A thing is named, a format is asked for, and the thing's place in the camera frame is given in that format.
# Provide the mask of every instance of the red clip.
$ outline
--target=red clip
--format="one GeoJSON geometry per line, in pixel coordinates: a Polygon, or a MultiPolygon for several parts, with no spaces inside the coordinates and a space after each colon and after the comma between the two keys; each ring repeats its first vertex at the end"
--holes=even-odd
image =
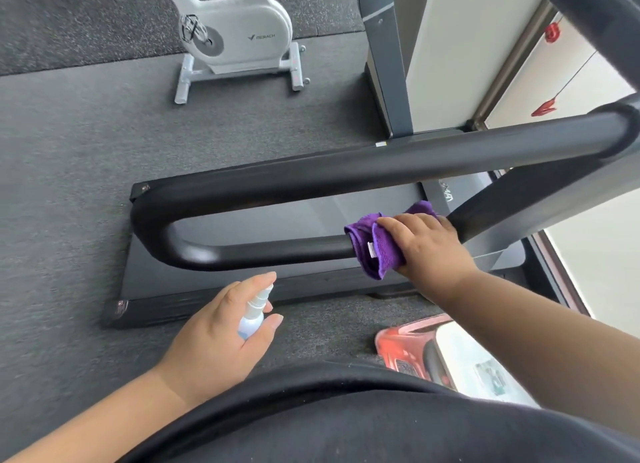
{"type": "Polygon", "coordinates": [[[554,108],[554,105],[556,104],[556,99],[550,99],[548,101],[545,101],[544,103],[542,103],[542,105],[536,109],[535,111],[533,111],[531,113],[532,116],[544,116],[545,114],[548,114],[550,112],[553,112],[556,110],[556,108],[554,108]]]}
{"type": "Polygon", "coordinates": [[[550,23],[545,29],[545,40],[549,44],[553,44],[560,38],[560,25],[557,22],[550,23]]]}

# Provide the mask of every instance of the treadmill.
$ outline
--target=treadmill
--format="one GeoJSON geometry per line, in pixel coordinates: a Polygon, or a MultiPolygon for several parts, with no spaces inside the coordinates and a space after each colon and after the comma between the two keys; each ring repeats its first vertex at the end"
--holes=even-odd
{"type": "MultiPolygon", "coordinates": [[[[550,1],[640,86],[640,0],[550,1]]],[[[269,270],[274,305],[410,290],[395,272],[366,277],[343,229],[422,199],[448,216],[480,268],[518,266],[524,237],[640,187],[638,94],[573,118],[414,134],[393,0],[358,3],[389,141],[133,185],[134,234],[103,325],[186,318],[229,282],[269,270]],[[500,169],[510,170],[493,179],[500,169]]]]}

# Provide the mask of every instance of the left hand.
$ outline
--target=left hand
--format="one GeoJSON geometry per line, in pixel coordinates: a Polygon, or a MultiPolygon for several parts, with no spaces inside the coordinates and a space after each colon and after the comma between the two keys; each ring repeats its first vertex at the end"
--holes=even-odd
{"type": "MultiPolygon", "coordinates": [[[[262,359],[282,323],[282,315],[265,318],[246,341],[237,330],[247,302],[275,280],[276,273],[271,272],[222,289],[185,324],[164,358],[152,369],[189,407],[242,382],[262,359]]],[[[268,302],[264,312],[272,309],[268,302]]]]}

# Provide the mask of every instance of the microfiber cloth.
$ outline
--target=microfiber cloth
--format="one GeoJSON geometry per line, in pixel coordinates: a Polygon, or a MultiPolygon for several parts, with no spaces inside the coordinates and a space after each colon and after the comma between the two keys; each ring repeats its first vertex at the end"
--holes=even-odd
{"type": "MultiPolygon", "coordinates": [[[[437,217],[426,200],[416,202],[405,211],[407,214],[429,214],[437,217]]],[[[357,223],[344,227],[344,232],[351,237],[353,249],[360,265],[367,276],[380,281],[390,269],[396,269],[404,265],[404,256],[397,247],[391,234],[383,227],[376,224],[376,220],[382,214],[369,214],[362,217],[357,223]]]]}

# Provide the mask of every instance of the white spray bottle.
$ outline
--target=white spray bottle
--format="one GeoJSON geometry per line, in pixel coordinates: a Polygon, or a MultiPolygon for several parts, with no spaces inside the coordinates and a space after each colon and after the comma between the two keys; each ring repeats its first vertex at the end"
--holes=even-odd
{"type": "Polygon", "coordinates": [[[251,337],[262,325],[264,320],[262,310],[267,305],[269,293],[271,293],[272,289],[273,285],[263,289],[253,300],[246,304],[246,311],[238,327],[238,335],[245,340],[251,337]]]}

